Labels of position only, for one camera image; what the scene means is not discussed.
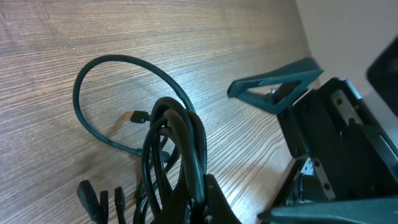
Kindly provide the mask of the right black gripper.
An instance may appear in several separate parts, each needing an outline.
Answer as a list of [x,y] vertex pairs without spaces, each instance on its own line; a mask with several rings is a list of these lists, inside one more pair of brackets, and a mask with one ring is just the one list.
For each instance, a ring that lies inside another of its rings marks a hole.
[[299,99],[322,73],[315,59],[306,57],[235,80],[227,94],[277,114],[289,151],[299,163],[294,171],[307,159],[312,162],[314,185],[302,184],[304,194],[313,193],[314,200],[396,196],[397,148],[353,85],[332,78]]

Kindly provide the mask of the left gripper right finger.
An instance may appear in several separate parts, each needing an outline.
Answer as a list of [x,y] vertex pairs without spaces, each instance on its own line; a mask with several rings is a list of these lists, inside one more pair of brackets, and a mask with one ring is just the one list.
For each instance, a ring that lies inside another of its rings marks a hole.
[[275,223],[397,223],[397,198],[372,198],[276,207],[257,215]]

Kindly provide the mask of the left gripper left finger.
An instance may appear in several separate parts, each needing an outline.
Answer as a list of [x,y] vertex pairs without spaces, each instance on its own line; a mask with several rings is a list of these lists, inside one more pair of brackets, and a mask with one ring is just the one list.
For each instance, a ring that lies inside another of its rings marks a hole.
[[152,223],[155,224],[240,224],[219,187],[215,177],[208,174],[204,178],[205,201],[196,203],[188,193],[185,180],[179,182],[171,198]]

